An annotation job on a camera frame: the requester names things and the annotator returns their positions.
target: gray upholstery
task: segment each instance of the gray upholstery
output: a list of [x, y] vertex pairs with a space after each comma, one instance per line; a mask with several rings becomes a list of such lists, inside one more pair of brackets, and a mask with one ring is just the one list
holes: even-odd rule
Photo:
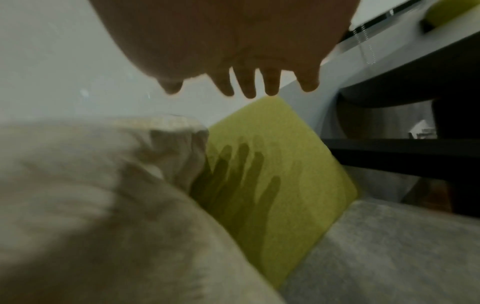
[[359, 200], [280, 291], [290, 304], [479, 303], [480, 222]]

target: yellow-green object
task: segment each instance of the yellow-green object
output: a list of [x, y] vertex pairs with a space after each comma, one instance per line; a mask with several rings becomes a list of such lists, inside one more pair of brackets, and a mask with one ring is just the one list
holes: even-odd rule
[[479, 4], [480, 0], [440, 0], [428, 10], [425, 15], [425, 21], [436, 28], [468, 12]]
[[275, 287], [358, 195], [280, 98], [262, 98], [211, 127], [207, 158], [193, 198]]

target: hand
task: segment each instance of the hand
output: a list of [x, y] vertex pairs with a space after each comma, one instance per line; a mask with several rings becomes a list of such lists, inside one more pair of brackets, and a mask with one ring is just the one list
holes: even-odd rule
[[207, 74], [227, 96], [233, 68], [243, 94], [279, 91], [282, 70], [319, 85], [322, 60], [348, 29], [359, 0], [90, 0], [124, 54], [168, 94]]

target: white crumpled object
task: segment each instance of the white crumpled object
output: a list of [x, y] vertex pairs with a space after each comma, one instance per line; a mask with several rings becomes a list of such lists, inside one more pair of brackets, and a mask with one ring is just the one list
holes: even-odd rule
[[1, 127], [1, 302], [283, 302], [187, 196], [207, 139], [177, 116]]

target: brown object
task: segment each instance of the brown object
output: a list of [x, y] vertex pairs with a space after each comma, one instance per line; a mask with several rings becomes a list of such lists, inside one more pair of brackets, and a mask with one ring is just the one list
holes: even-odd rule
[[294, 71], [304, 91], [319, 85], [320, 63], [348, 29], [359, 0], [90, 0], [124, 54], [158, 79], [168, 94], [185, 79], [208, 74], [234, 94], [233, 67], [248, 98], [255, 69], [268, 95], [282, 70]]

